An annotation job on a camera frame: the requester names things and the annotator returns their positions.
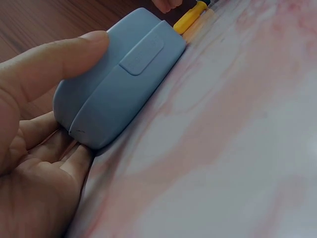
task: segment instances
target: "fingernail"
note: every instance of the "fingernail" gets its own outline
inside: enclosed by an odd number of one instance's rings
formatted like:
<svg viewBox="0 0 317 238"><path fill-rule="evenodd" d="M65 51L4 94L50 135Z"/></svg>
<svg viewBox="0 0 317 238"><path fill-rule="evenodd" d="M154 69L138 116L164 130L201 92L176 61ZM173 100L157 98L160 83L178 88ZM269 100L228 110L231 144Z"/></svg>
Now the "fingernail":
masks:
<svg viewBox="0 0 317 238"><path fill-rule="evenodd" d="M182 0L171 0L171 2L172 2L172 4L173 4L174 6L180 6L183 1L182 1Z"/></svg>
<svg viewBox="0 0 317 238"><path fill-rule="evenodd" d="M99 42L108 38L108 34L106 31L92 31L86 33L85 35L80 36L80 38L92 41Z"/></svg>

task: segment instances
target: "palm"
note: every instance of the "palm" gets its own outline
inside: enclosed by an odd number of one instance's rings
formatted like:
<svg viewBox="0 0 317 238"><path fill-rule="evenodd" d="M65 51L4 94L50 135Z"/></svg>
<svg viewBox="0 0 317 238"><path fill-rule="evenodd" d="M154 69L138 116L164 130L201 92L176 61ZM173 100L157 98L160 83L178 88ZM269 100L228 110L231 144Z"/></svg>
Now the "palm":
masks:
<svg viewBox="0 0 317 238"><path fill-rule="evenodd" d="M81 164L78 150L81 157L87 156L88 151L78 148L76 162L72 157L74 149L63 156L72 140L62 129L38 145L55 127L58 125L53 114L20 123L6 155L5 161L10 163L4 164L0 177L0 221L5 221L0 223L0 234L7 237L21 237L25 233L30 237L57 236L70 221L83 180L82 173L74 171L74 163L85 173L89 160Z"/></svg>

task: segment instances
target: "wooden table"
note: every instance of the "wooden table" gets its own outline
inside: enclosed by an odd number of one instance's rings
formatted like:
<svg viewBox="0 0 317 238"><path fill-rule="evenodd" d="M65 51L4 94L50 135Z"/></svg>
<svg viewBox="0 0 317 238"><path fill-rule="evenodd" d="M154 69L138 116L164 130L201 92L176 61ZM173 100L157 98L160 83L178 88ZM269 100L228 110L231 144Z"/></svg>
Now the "wooden table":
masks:
<svg viewBox="0 0 317 238"><path fill-rule="evenodd" d="M0 61L43 43L106 30L138 7L173 24L194 4L194 0L185 0L179 8L162 14L150 0L1 0ZM21 119L51 111L54 91L29 103Z"/></svg>

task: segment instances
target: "hand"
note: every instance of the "hand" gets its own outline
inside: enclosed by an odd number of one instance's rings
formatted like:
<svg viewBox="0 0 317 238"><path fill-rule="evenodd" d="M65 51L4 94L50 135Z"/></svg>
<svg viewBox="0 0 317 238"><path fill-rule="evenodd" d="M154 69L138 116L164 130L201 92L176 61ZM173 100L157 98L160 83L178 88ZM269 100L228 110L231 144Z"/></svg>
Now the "hand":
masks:
<svg viewBox="0 0 317 238"><path fill-rule="evenodd" d="M183 0L152 0L152 2L157 6L157 8L163 12L167 13L183 3Z"/></svg>
<svg viewBox="0 0 317 238"><path fill-rule="evenodd" d="M19 121L20 109L90 69L107 47L97 31L0 64L0 237L60 237L71 221L92 154L82 145L65 154L72 139L53 113Z"/></svg>

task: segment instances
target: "finger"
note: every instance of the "finger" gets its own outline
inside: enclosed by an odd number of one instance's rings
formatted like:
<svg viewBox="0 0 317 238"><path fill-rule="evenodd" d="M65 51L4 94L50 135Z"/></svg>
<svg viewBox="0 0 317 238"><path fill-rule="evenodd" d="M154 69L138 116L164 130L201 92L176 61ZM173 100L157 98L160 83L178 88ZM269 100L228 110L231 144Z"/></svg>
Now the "finger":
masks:
<svg viewBox="0 0 317 238"><path fill-rule="evenodd" d="M26 144L26 149L30 150L42 143L53 132L59 128L54 113L50 112L32 120L20 121L20 129Z"/></svg>
<svg viewBox="0 0 317 238"><path fill-rule="evenodd" d="M154 5L163 13L170 11L170 5L167 0L153 0Z"/></svg>
<svg viewBox="0 0 317 238"><path fill-rule="evenodd" d="M0 64L0 158L18 127L19 108L40 97L62 79L75 77L95 65L109 44L106 32L48 43Z"/></svg>
<svg viewBox="0 0 317 238"><path fill-rule="evenodd" d="M67 131L62 128L55 132L43 144L31 149L29 154L33 157L40 158L42 161L54 163L61 159L61 156L72 140Z"/></svg>
<svg viewBox="0 0 317 238"><path fill-rule="evenodd" d="M57 161L55 163L53 163L53 165L57 168L59 168L60 166L62 166L66 160L68 160L73 154L74 152L77 150L77 148L79 147L80 143L75 141L75 144L70 148L70 150L66 151L65 155L62 157L62 159L60 161Z"/></svg>
<svg viewBox="0 0 317 238"><path fill-rule="evenodd" d="M66 153L64 153L64 156L62 157L61 161L66 161L69 159L70 156L72 156L72 154L74 154L74 152L77 150L77 148L79 147L80 143L77 141L74 141L74 143L72 143L73 146L69 147L69 150L66 151Z"/></svg>
<svg viewBox="0 0 317 238"><path fill-rule="evenodd" d="M91 165L92 158L92 152L87 147L80 145L69 159L60 166L60 169L70 174L81 189Z"/></svg>

